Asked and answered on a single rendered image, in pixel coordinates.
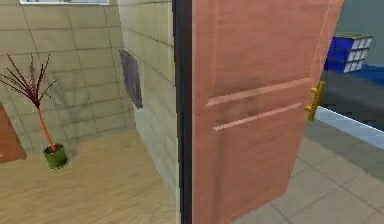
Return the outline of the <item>reddish brown room door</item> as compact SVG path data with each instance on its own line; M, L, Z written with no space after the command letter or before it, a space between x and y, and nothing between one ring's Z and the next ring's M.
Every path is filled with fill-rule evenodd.
M283 195L344 0L192 0L192 224Z

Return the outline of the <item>red house plant green pot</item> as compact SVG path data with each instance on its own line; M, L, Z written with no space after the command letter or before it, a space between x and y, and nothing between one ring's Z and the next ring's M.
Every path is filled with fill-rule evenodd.
M50 97L48 90L57 82L57 80L54 80L43 91L41 91L42 81L50 62L50 55L48 55L46 61L40 65L39 72L36 72L34 66L34 56L33 54L30 54L29 77L26 77L21 72L9 54L7 54L7 58L13 69L7 68L7 75L0 73L0 83L11 88L16 93L25 96L31 101L38 114L43 134L48 141L48 146L43 150L43 155L47 161L48 167L53 170L65 167L68 164L65 147L63 144L53 141L47 129L41 110L43 98L45 96Z

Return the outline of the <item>dark grey bed blue cover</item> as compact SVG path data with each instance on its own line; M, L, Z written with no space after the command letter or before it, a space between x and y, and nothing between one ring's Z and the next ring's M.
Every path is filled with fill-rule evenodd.
M321 80L325 87L315 118L384 150L384 86L326 70Z

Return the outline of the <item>blue box with white squares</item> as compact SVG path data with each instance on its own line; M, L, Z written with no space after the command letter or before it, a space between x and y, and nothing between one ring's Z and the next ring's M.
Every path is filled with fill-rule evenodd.
M335 34L328 50L324 69L337 73L360 70L372 40L373 37L369 35Z

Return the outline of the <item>white framed window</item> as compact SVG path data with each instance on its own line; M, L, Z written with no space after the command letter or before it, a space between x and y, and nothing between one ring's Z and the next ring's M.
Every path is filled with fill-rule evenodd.
M110 0L19 0L21 4L77 4L109 5Z

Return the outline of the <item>brown wooden cupboard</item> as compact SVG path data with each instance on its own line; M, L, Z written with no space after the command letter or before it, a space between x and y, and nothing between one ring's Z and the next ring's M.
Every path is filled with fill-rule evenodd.
M0 164L15 160L25 160L27 157L21 142L0 103Z

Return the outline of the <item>grey framed wall picture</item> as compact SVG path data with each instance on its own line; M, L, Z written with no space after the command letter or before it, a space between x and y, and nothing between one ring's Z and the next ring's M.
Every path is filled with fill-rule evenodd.
M137 109L143 107L137 60L126 50L120 49L125 89Z

